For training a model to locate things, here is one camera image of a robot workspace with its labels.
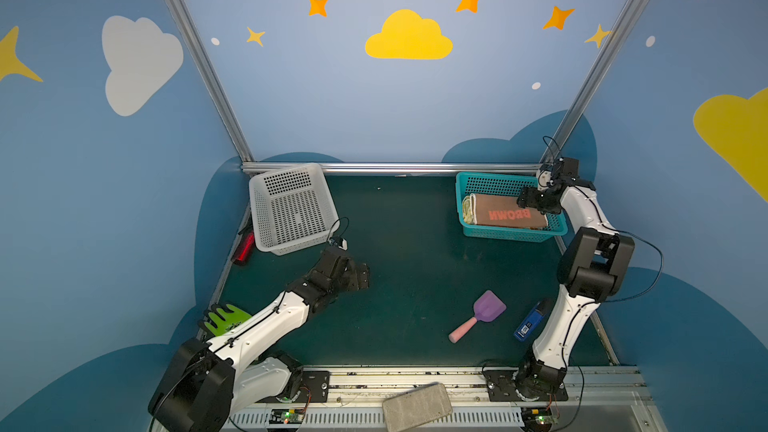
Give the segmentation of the pink red towel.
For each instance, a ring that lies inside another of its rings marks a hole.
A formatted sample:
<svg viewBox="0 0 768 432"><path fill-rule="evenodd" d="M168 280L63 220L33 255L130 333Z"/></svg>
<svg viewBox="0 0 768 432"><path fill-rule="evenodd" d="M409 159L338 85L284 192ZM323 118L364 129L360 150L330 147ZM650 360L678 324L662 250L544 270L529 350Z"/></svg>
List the pink red towel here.
<svg viewBox="0 0 768 432"><path fill-rule="evenodd" d="M473 194L478 226L543 230L549 225L536 209L520 208L516 197Z"/></svg>

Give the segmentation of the white plastic basket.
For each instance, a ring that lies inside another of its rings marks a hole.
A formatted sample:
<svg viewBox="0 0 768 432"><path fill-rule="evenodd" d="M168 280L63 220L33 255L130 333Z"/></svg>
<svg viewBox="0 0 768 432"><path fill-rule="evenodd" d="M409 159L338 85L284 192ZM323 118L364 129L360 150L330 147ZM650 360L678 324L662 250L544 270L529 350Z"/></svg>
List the white plastic basket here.
<svg viewBox="0 0 768 432"><path fill-rule="evenodd" d="M322 244L339 219L320 165L253 176L249 197L256 248L282 256Z"/></svg>

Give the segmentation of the yellow teal towel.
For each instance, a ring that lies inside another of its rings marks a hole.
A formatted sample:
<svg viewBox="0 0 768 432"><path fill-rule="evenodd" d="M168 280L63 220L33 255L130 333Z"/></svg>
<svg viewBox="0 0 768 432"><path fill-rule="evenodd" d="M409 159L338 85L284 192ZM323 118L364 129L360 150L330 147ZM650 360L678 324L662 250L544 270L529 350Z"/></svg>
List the yellow teal towel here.
<svg viewBox="0 0 768 432"><path fill-rule="evenodd" d="M477 224L475 194L469 194L463 198L461 202L461 217L465 224L468 224L468 225Z"/></svg>

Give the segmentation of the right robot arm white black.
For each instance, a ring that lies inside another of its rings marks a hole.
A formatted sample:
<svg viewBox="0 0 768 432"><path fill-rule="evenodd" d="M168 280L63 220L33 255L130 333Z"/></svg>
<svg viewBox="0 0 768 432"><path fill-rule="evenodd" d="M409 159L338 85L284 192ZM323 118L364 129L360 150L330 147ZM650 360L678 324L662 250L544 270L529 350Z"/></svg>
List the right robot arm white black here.
<svg viewBox="0 0 768 432"><path fill-rule="evenodd" d="M518 396L533 401L555 395L563 384L583 327L621 288L635 242L611 226L588 181L553 183L545 190L526 192L523 199L541 211L564 212L575 231L558 264L554 308L514 378Z"/></svg>

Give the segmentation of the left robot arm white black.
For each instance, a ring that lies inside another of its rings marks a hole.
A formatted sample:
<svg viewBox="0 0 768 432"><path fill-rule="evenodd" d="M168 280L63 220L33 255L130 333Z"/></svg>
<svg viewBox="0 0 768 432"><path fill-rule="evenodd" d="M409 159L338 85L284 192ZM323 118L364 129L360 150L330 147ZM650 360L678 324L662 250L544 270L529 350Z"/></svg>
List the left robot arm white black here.
<svg viewBox="0 0 768 432"><path fill-rule="evenodd" d="M264 309L207 341L191 338L170 361L148 403L168 431L219 431L230 417L262 400L298 393L302 366L286 354L264 353L333 303L370 287L367 264L329 245L302 277Z"/></svg>

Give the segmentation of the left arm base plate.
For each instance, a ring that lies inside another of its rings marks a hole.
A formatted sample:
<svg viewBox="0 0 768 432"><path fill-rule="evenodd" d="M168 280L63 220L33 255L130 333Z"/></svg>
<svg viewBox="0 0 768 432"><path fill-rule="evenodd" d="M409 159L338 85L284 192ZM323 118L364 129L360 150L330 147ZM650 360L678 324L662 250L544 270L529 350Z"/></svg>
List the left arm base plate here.
<svg viewBox="0 0 768 432"><path fill-rule="evenodd" d="M304 404L326 403L329 394L328 371L294 372L286 387L276 396L261 399L261 403Z"/></svg>

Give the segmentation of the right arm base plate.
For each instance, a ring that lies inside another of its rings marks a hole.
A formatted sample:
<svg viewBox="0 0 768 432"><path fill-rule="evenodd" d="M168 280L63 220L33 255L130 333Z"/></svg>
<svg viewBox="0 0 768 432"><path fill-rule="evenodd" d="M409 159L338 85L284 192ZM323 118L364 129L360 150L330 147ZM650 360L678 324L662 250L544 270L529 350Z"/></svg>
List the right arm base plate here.
<svg viewBox="0 0 768 432"><path fill-rule="evenodd" d="M517 370L513 368L485 369L481 372L491 402L548 402L550 399L567 401L569 395L564 385L554 393L534 392L532 396L522 394L516 385Z"/></svg>

